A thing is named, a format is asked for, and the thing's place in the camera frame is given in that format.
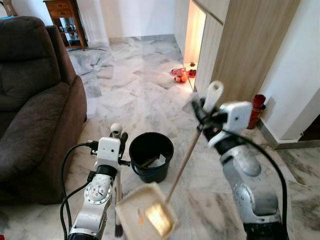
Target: bucket handle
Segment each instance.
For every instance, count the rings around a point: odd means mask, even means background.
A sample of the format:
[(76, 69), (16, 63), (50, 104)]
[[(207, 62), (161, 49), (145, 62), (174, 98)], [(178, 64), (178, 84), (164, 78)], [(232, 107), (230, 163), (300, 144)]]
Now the bucket handle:
[(132, 167), (132, 170), (134, 171), (134, 173), (137, 174), (140, 177), (151, 177), (151, 176), (155, 175), (159, 171), (158, 169), (156, 169), (152, 173), (149, 173), (149, 174), (146, 174), (146, 175), (142, 175), (139, 172), (137, 172), (136, 166), (134, 165), (134, 163), (132, 161), (131, 161), (131, 167)]

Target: dark brown sofa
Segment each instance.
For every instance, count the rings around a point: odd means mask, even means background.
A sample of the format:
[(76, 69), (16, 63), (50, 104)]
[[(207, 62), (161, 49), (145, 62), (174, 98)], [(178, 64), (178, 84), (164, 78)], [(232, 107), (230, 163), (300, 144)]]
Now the dark brown sofa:
[(0, 20), (0, 201), (61, 201), (62, 161), (86, 111), (57, 27), (29, 16)]

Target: baseboard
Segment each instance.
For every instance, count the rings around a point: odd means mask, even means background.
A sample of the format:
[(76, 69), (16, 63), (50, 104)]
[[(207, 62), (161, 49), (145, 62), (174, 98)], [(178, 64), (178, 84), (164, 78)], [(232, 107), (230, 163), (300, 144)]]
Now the baseboard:
[(140, 41), (154, 41), (154, 40), (175, 41), (176, 40), (174, 34), (161, 34), (161, 35), (148, 35), (148, 36), (110, 37), (109, 42), (110, 44), (124, 43), (124, 42), (127, 42), (128, 39), (132, 39), (132, 38)]
[(109, 42), (107, 41), (88, 41), (87, 43), (90, 49), (109, 47)]
[(257, 127), (273, 150), (320, 147), (320, 140), (279, 143), (261, 120), (259, 120)]

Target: black bucket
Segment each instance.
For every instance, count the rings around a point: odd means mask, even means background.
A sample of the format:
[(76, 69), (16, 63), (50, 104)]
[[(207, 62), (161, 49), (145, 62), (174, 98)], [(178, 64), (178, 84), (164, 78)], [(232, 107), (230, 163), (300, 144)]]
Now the black bucket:
[[(174, 155), (174, 145), (168, 137), (157, 132), (146, 132), (137, 136), (129, 147), (133, 171), (145, 183), (162, 182), (168, 173), (169, 163)], [(155, 158), (165, 157), (165, 163), (148, 167)]]

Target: wooden side table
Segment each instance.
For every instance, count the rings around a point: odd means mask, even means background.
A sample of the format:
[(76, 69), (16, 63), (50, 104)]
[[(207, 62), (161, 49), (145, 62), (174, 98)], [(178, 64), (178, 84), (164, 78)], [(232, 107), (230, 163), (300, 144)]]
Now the wooden side table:
[(43, 0), (67, 49), (85, 50), (87, 45), (75, 0)]

